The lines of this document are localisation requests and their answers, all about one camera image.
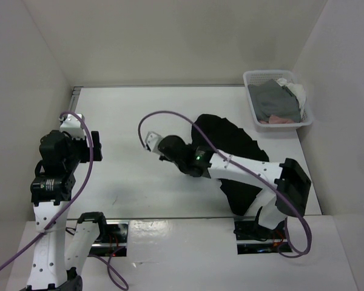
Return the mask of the black pleated skirt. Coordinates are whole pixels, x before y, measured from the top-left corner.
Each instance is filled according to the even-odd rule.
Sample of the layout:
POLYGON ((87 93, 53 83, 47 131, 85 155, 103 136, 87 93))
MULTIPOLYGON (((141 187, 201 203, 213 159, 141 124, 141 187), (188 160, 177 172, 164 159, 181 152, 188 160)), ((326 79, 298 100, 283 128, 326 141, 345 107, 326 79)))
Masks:
MULTIPOLYGON (((259 148, 258 142, 226 118, 202 114, 194 122, 191 127, 192 145, 196 147, 207 146, 208 143, 197 128, 202 130, 218 150, 242 158, 269 161, 268 155, 259 148)), ((261 192, 261 188, 237 181, 221 179, 220 182, 220 189, 226 195, 232 213, 237 216, 245 215, 261 192)))

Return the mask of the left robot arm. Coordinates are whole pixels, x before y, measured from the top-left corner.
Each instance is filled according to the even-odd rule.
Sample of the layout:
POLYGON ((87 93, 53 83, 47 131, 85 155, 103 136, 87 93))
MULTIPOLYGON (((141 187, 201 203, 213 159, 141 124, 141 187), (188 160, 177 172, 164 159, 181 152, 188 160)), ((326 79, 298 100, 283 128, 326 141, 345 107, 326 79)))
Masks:
POLYGON ((78 218, 74 236, 66 246, 66 223, 73 201, 74 172, 90 154, 101 161, 101 144, 91 150, 80 130, 53 130, 40 140, 42 159, 30 186, 36 231, 39 235, 26 290, 82 290, 81 273, 92 244, 109 234, 101 212, 87 212, 78 218))

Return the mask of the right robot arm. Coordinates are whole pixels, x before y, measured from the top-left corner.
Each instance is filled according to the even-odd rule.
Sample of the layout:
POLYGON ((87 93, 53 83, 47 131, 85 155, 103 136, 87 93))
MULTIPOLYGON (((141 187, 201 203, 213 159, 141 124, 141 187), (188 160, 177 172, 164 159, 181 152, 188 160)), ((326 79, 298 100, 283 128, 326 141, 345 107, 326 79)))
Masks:
POLYGON ((187 145, 179 136, 156 137, 147 148, 160 160, 174 163, 179 171, 192 177, 240 182, 275 194, 256 214, 254 233, 267 238, 287 217, 302 218, 311 188, 311 180, 299 163, 264 162, 231 155, 208 147, 187 145))

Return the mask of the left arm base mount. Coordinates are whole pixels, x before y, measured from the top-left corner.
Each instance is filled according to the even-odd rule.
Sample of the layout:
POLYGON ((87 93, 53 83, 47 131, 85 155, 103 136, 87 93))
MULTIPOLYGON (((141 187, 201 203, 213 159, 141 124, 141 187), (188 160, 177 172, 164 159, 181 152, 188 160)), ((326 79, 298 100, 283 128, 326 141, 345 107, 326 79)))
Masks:
POLYGON ((127 221, 110 220, 106 224, 106 232, 91 246, 90 254, 99 257, 127 256, 129 223, 127 221))

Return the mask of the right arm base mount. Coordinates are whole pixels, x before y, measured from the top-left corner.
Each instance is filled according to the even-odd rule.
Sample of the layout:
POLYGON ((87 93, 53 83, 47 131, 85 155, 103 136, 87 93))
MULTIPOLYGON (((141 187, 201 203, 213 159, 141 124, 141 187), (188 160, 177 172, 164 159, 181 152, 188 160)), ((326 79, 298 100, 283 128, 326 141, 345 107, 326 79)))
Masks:
POLYGON ((280 222, 274 230, 270 230, 250 219, 235 219, 234 235, 239 255, 268 254, 279 251, 292 253, 285 235, 284 222, 280 222))

